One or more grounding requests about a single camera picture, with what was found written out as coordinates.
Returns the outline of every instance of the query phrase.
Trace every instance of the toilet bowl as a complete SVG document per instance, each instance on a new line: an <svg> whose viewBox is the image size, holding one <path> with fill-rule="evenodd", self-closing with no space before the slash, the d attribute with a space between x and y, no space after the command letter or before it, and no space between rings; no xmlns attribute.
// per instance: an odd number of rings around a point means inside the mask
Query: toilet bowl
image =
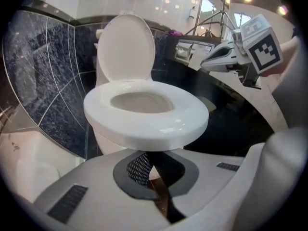
<svg viewBox="0 0 308 231"><path fill-rule="evenodd" d="M178 149L205 131L208 110L198 98L152 81L154 57L152 33L140 17L120 15L101 33L96 87L84 110L103 154Z"/></svg>

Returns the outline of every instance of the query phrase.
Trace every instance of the toilet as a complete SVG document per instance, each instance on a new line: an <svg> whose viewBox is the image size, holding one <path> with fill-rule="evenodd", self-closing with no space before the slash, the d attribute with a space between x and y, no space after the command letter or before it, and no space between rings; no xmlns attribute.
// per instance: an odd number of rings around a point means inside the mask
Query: toilet
<svg viewBox="0 0 308 231"><path fill-rule="evenodd" d="M154 58L152 33L138 16L119 15L101 33L96 87L84 110L103 154L183 148L205 131L206 106L180 88L153 81Z"/></svg>

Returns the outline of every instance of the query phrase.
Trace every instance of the window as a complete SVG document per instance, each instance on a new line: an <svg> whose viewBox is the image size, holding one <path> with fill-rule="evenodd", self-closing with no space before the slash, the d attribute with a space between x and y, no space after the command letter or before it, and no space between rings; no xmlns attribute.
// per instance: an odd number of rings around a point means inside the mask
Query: window
<svg viewBox="0 0 308 231"><path fill-rule="evenodd" d="M250 16L243 14L243 13L234 13L234 17L235 17L236 25L238 27L240 27L241 25L243 25L244 23L246 23L247 21L251 19Z"/></svg>
<svg viewBox="0 0 308 231"><path fill-rule="evenodd" d="M212 4L209 0L202 0L202 5L201 5L201 12L208 12L216 10L216 7L214 7L214 4Z"/></svg>

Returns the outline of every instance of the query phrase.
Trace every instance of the bathtub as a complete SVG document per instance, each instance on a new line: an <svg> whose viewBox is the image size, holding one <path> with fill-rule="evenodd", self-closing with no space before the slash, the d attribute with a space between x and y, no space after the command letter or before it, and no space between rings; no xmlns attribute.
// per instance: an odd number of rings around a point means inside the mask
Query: bathtub
<svg viewBox="0 0 308 231"><path fill-rule="evenodd" d="M31 203L82 162L38 131L0 135L1 175L11 191Z"/></svg>

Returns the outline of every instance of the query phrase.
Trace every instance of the toilet lid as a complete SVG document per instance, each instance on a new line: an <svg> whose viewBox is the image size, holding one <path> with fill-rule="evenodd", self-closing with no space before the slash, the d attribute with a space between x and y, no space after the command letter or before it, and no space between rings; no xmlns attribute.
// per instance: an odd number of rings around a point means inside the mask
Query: toilet lid
<svg viewBox="0 0 308 231"><path fill-rule="evenodd" d="M102 32L97 57L109 81L148 79L155 58L150 28L138 16L117 16Z"/></svg>

